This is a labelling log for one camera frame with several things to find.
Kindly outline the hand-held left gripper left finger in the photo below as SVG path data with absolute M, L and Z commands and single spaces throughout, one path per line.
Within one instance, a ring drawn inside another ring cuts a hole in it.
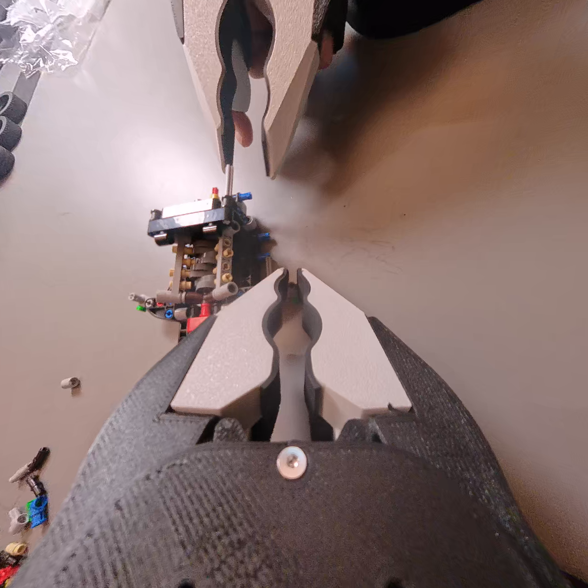
M 279 351 L 289 273 L 280 268 L 216 316 L 181 382 L 176 413 L 236 419 L 254 440 L 270 440 L 281 402 Z

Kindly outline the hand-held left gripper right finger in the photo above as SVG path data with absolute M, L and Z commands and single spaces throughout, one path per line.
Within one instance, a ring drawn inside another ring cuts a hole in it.
M 305 352 L 304 397 L 311 437 L 338 437 L 345 424 L 411 410 L 368 317 L 307 269 L 297 270 Z

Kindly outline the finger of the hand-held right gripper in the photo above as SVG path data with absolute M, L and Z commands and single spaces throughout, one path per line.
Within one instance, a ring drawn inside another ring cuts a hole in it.
M 172 1 L 178 38 L 222 168 L 233 165 L 235 126 L 232 67 L 234 25 L 224 18 L 227 1 Z
M 258 1 L 257 5 L 273 29 L 263 70 L 268 102 L 262 146 L 266 175 L 275 179 L 318 72 L 319 48 L 312 38 L 314 1 Z

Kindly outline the lego car chassis assembly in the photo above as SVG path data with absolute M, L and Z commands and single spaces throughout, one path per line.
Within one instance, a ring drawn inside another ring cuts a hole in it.
M 213 187 L 206 199 L 151 210 L 148 236 L 173 253 L 169 284 L 128 298 L 137 311 L 176 325 L 178 342 L 276 269 L 270 233 L 247 213 L 251 199 Z

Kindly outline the pile of small lego pieces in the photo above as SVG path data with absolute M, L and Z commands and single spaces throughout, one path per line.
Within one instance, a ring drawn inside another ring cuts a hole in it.
M 9 513 L 9 533 L 23 536 L 25 533 L 46 525 L 49 518 L 49 495 L 40 473 L 51 455 L 49 447 L 39 449 L 35 457 L 15 471 L 9 478 L 11 484 L 25 484 L 33 498 L 22 507 L 12 508 Z M 1 587 L 9 587 L 16 573 L 26 560 L 29 546 L 25 539 L 15 540 L 1 549 Z

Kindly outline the person's right hand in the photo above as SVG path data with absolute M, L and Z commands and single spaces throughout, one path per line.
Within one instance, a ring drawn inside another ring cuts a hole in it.
M 261 8 L 261 1 L 246 1 L 246 10 L 252 31 L 252 57 L 248 73 L 254 79 L 263 77 L 273 35 L 272 25 Z M 333 57 L 334 37 L 330 31 L 324 29 L 322 40 L 319 43 L 318 70 L 327 68 L 332 63 Z M 241 146 L 247 148 L 252 144 L 254 139 L 252 123 L 248 115 L 244 112 L 233 111 L 232 114 L 235 126 L 235 138 Z

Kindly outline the clear plastic bag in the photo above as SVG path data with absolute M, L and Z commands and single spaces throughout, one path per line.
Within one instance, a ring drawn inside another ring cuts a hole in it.
M 1 1 L 1 65 L 26 76 L 64 72 L 85 57 L 110 1 Z

